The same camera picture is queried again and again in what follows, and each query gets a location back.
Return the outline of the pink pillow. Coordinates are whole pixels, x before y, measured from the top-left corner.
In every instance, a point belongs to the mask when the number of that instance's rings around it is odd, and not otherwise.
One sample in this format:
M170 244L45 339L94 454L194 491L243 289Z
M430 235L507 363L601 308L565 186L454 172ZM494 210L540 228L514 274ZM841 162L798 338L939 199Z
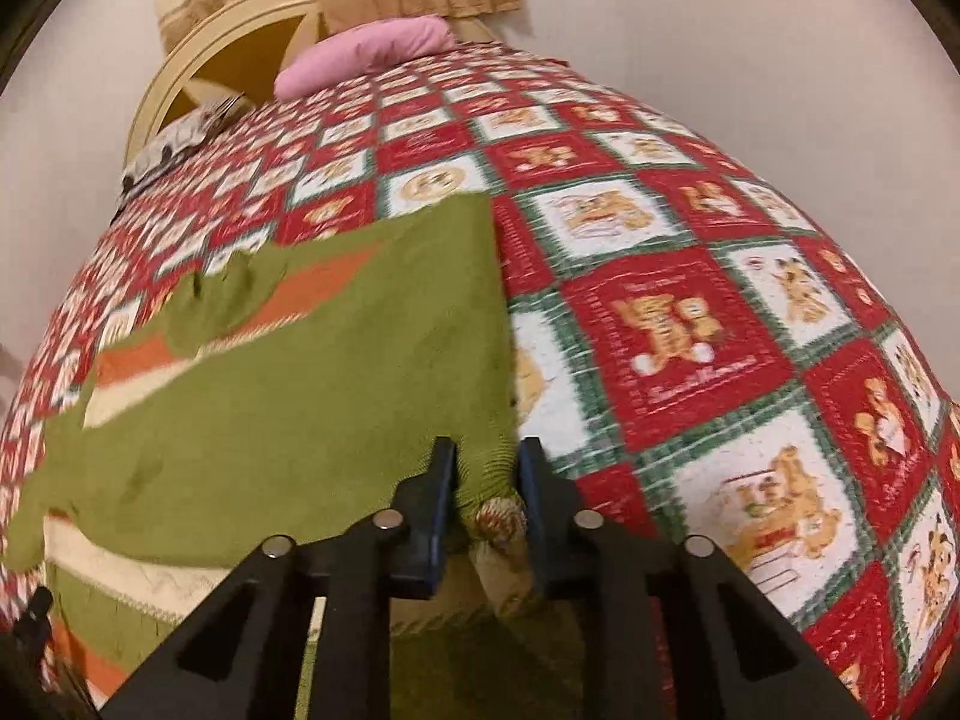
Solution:
M275 98L308 98L347 80L377 75L410 60L448 52L455 46L457 37L441 16L364 23L304 49L275 78Z

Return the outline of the white car print pillow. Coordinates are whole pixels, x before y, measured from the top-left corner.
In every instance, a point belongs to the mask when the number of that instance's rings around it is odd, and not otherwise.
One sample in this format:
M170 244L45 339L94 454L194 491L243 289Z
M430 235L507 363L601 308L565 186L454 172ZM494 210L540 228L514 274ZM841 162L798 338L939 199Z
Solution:
M229 94L213 103L202 104L164 127L125 165L119 193L121 203L142 195L252 110L251 99L242 94Z

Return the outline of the green orange striped knit sweater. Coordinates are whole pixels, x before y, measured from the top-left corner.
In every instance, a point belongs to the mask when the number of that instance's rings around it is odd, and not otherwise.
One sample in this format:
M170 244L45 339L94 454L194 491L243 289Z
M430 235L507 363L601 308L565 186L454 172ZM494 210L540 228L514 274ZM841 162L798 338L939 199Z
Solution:
M334 538L387 507L440 437L457 445L455 519L438 592L392 602L386 718L576 717L555 667L562 626L506 628L470 562L480 539L519 546L526 533L514 346L482 193L183 277L44 422L3 561L43 567L82 642L135 601L181 606L166 640L264 539Z

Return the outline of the red patchwork teddy bedspread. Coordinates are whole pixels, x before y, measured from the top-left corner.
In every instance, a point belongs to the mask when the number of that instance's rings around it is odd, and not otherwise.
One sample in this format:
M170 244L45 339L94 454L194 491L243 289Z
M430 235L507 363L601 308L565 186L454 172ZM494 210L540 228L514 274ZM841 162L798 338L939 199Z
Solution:
M910 717L958 645L958 408L880 291L708 140L562 62L466 44L245 114L122 211L53 312L2 429L3 561L43 427L99 349L190 273L457 193L493 206L517 440L640 533L709 536L874 718ZM491 611L523 543L470 551ZM110 692L181 619L135 601L59 637Z

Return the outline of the cream wooden headboard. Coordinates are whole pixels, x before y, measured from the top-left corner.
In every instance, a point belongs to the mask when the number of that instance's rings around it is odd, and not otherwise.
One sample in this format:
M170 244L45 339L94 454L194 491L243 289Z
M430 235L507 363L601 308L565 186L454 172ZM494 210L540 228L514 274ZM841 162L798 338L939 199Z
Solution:
M132 161L156 133L206 101L274 97L275 78L325 37L317 0L236 0L195 26L146 87L128 131Z

